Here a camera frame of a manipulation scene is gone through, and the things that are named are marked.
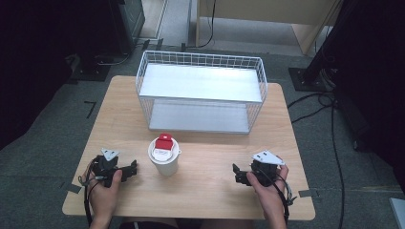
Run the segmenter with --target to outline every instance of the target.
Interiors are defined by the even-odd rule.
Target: white shelf
[[[139,95],[262,102],[255,70],[218,67],[149,64]]]
[[[245,104],[207,106],[156,99],[149,129],[245,134],[247,121]]]

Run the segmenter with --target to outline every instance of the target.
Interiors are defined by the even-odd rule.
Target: red lid
[[[162,133],[155,142],[156,149],[172,150],[173,140],[169,134]]]

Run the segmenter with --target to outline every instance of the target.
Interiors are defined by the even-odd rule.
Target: wooden table
[[[88,163],[102,147],[121,151],[118,166],[138,161],[138,174],[121,183],[116,215],[194,219],[262,219],[263,212],[251,187],[236,183],[232,163],[250,170],[251,156],[265,149],[289,167],[288,183],[298,197],[289,207],[290,219],[315,217],[307,179],[289,120],[283,91],[268,84],[266,102],[249,135],[170,132],[179,142],[179,170],[171,177],[158,173],[147,155],[149,143],[160,132],[149,131],[139,105],[133,76],[115,76],[105,95],[73,184],[79,185]],[[66,215],[85,215],[83,189],[68,193]]]

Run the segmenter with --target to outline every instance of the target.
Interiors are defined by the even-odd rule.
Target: black controller
[[[278,165],[276,164],[262,163],[257,160],[253,160],[253,163],[250,164],[252,173],[256,176],[259,182],[265,187],[270,186],[273,182],[277,180],[277,166]],[[236,164],[232,164],[232,167],[233,172],[235,173],[236,182],[245,184],[247,186],[251,186],[249,180],[246,177],[247,172],[241,171],[239,167],[236,166]]]
[[[121,182],[125,182],[128,177],[137,174],[137,161],[134,160],[130,166],[122,168],[117,167],[118,156],[108,161],[104,156],[97,156],[95,159],[95,165],[93,166],[93,173],[97,180],[103,180],[104,186],[109,188],[113,181],[113,176],[116,170],[122,170]]]

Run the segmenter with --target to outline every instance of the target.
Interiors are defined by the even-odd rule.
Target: wrist
[[[110,225],[111,217],[98,217],[93,218],[93,222],[90,225],[92,229],[107,229]]]

